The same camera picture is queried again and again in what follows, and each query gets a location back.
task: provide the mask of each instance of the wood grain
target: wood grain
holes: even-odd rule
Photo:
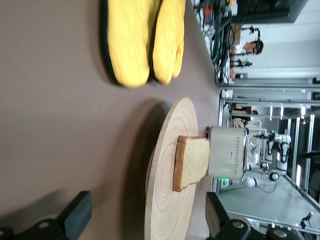
[[[196,185],[173,191],[178,136],[198,136],[195,107],[189,98],[178,100],[167,114],[151,159],[146,191],[146,240],[184,240]]]

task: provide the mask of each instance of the man wearing headset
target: man wearing headset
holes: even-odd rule
[[[240,39],[240,44],[235,44],[232,46],[231,52],[231,61],[235,60],[235,54],[254,54],[258,55],[262,52],[262,49],[264,48],[264,43],[260,41],[252,41],[252,42],[246,42],[242,38]],[[230,68],[230,76],[231,79],[235,79],[236,72],[235,68],[232,66]]]

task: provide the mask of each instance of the microphone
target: microphone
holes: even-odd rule
[[[312,216],[314,215],[314,213],[311,211],[308,213],[308,215],[304,218],[302,218],[302,221],[306,221],[306,220],[310,220],[312,218]]]

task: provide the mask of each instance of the round wooden board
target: round wooden board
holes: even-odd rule
[[[146,191],[144,238],[184,240],[196,185],[173,191],[178,136],[197,137],[198,121],[189,98],[178,100],[167,114],[150,160]]]

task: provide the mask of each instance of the desk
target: desk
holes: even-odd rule
[[[113,84],[99,49],[99,1],[0,3],[0,226],[20,232],[81,190],[92,218],[80,240],[143,240],[148,161],[171,105],[192,99],[204,137],[220,89],[190,1],[182,70],[168,86]],[[186,239],[207,236],[198,183]]]

